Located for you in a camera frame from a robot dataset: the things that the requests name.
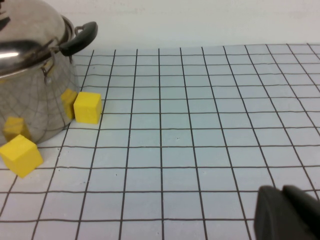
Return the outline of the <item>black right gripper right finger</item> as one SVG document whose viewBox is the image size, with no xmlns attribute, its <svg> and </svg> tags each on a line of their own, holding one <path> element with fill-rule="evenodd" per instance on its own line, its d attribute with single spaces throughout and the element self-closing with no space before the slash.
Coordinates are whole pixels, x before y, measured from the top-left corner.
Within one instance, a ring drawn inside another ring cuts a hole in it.
<svg viewBox="0 0 320 240">
<path fill-rule="evenodd" d="M 285 185 L 283 194 L 315 237 L 320 239 L 320 202 L 294 185 Z"/>
</svg>

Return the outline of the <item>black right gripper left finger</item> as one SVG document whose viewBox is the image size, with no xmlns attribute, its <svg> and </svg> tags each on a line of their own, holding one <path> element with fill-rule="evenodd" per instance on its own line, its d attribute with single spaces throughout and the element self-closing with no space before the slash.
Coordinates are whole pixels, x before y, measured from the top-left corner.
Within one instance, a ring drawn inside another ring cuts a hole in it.
<svg viewBox="0 0 320 240">
<path fill-rule="evenodd" d="M 289 199 L 272 186 L 258 190 L 254 215 L 257 240 L 314 240 L 316 236 L 299 217 Z"/>
</svg>

